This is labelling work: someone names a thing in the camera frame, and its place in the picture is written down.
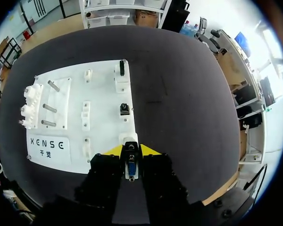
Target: metal peg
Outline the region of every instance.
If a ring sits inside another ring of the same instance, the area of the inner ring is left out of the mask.
[[[60,92],[60,88],[59,87],[57,87],[55,84],[53,84],[53,82],[52,81],[48,81],[48,84],[54,89],[54,90],[56,90],[57,92]]]
[[[57,125],[54,122],[50,122],[50,121],[46,121],[46,120],[41,120],[41,123],[43,125],[52,126],[52,127],[56,127],[56,125]]]
[[[50,106],[47,105],[47,104],[43,104],[43,108],[45,108],[45,109],[47,109],[47,110],[49,110],[49,111],[51,111],[51,112],[57,113],[57,110],[56,110],[55,108],[50,107]]]

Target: black mat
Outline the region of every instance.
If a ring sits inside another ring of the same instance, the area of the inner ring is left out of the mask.
[[[55,194],[73,199],[84,175],[26,159],[25,128],[17,122],[22,119],[24,88],[33,84],[35,75],[54,69],[123,58],[130,66],[139,142],[170,155],[175,173],[188,188],[189,202],[208,198],[237,170],[236,110],[225,77],[203,43],[160,29],[94,28],[55,38],[21,56],[4,88],[0,104],[4,172],[40,205]],[[123,182],[121,189],[114,222],[147,223],[142,184]]]

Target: office chair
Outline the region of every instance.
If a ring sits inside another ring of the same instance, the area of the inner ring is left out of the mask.
[[[207,25],[208,25],[208,21],[206,20],[206,18],[200,17],[199,29],[195,34],[195,38],[201,42],[207,43],[209,49],[213,53],[218,54],[220,50],[220,45],[214,39],[212,38],[208,39],[206,36],[204,36]],[[211,30],[211,34],[217,38],[220,37],[219,33],[215,30]]]
[[[208,25],[208,21],[206,18],[200,17],[200,23],[199,23],[199,33],[204,34],[206,32],[206,28]]]

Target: screw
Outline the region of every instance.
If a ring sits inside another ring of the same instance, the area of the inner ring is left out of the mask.
[[[231,215],[232,215],[232,211],[229,210],[229,209],[227,209],[227,210],[225,210],[225,211],[222,212],[222,216],[223,216],[224,218],[229,218]]]
[[[219,208],[219,207],[222,207],[222,200],[215,200],[214,201],[214,206],[216,207],[216,208]]]

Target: white plastic board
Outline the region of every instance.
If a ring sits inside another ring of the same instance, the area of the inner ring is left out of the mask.
[[[124,134],[125,137],[137,139],[128,65],[125,65],[125,82],[128,86],[126,90],[117,92],[115,80],[118,79],[114,71],[119,73],[119,61],[73,65],[37,77],[35,83],[43,85],[44,88],[40,101],[38,129],[26,130],[30,161],[57,170],[87,174],[90,169],[89,161],[96,153],[105,153],[123,144],[120,137],[124,137]],[[92,70],[92,76],[90,81],[86,82],[85,75],[89,69]],[[48,84],[48,80],[54,81],[60,88],[58,94]],[[56,108],[57,113],[44,109],[44,103]],[[131,109],[125,120],[120,117],[122,103],[128,104]],[[46,127],[41,124],[41,120],[54,121],[57,127]],[[34,142],[38,139],[41,146],[31,144],[31,138]],[[46,140],[46,147],[42,146],[42,140]],[[48,146],[51,141],[55,144],[63,142],[64,149],[60,149],[58,145],[51,148]],[[47,157],[47,152],[50,152],[50,158]]]

